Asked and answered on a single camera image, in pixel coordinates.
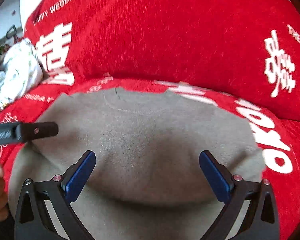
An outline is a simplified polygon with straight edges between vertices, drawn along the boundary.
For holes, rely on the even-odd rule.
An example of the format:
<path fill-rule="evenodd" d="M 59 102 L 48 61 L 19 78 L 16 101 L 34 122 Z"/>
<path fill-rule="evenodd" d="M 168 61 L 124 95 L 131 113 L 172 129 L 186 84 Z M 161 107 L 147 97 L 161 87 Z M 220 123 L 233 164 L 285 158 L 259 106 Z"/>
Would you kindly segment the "grey knit sweater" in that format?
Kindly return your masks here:
<path fill-rule="evenodd" d="M 202 237 L 222 209 L 199 166 L 204 150 L 246 180 L 265 168 L 246 120 L 172 92 L 62 94 L 39 121 L 59 133 L 17 154 L 10 208 L 25 179 L 49 180 L 92 150 L 96 166 L 73 209 L 95 239 Z"/>

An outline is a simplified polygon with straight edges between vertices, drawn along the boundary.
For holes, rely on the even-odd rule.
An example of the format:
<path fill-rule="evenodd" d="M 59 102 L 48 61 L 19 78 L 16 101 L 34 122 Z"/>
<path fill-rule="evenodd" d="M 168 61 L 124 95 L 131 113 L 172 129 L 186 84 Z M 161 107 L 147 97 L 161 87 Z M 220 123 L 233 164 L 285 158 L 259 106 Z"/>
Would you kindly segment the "white floral quilt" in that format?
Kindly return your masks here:
<path fill-rule="evenodd" d="M 36 87 L 44 77 L 29 38 L 14 44 L 0 57 L 0 112 Z"/>

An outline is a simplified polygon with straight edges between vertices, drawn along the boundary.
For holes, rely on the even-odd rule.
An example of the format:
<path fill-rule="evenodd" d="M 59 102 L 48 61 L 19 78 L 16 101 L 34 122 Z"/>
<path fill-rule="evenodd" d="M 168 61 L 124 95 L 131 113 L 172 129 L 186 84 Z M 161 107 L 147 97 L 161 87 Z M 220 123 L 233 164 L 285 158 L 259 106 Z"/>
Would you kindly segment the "red wedding bedspread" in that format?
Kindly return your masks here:
<path fill-rule="evenodd" d="M 280 237 L 300 221 L 300 15 L 288 0 L 40 0 L 25 37 L 48 78 L 0 113 L 36 120 L 62 94 L 174 92 L 248 122 Z"/>

